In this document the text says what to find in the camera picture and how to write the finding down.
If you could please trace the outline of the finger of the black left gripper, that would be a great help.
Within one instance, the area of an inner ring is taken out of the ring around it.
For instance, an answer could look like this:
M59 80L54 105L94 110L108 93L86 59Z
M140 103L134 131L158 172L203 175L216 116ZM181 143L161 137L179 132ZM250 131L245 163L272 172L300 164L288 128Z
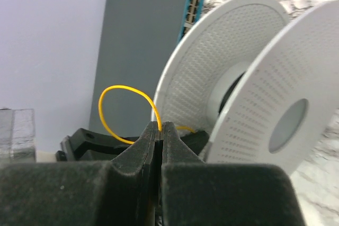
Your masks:
M186 134L181 140L203 161L210 149L209 135L205 131Z

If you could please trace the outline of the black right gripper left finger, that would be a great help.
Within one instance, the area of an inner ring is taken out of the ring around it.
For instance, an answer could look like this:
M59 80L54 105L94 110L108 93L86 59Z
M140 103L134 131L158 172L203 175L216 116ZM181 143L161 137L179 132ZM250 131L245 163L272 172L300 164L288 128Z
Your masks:
M1 225L154 225L158 126L113 160L1 167Z

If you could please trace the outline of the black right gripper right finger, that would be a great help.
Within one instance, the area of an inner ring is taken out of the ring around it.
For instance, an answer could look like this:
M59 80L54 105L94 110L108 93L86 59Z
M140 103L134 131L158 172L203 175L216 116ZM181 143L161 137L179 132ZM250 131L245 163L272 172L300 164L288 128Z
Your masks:
M269 164L207 164L162 127L163 225L305 225L289 176Z

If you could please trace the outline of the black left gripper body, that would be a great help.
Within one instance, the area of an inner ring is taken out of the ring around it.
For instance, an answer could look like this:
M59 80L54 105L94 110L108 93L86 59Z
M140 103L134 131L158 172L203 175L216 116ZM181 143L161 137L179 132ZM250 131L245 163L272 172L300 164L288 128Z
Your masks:
M124 152L130 144L110 135L79 128L73 135L66 136L56 152L57 161L112 160Z

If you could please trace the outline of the white perforated cable spool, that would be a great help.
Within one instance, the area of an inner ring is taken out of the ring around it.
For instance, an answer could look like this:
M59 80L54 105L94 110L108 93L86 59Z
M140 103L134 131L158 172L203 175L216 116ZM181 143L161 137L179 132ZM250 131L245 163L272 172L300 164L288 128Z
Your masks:
M291 20L277 0L228 0L184 36L151 113L208 133L207 163L293 173L338 109L338 1Z

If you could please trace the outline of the dark grey flat box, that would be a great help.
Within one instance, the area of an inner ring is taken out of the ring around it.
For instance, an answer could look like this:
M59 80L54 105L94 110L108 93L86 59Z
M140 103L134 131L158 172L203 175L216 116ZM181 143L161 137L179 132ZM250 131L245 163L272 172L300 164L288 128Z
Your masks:
M204 0L106 0L89 129L106 134L98 114L103 90L127 85L155 94L180 40L201 16Z

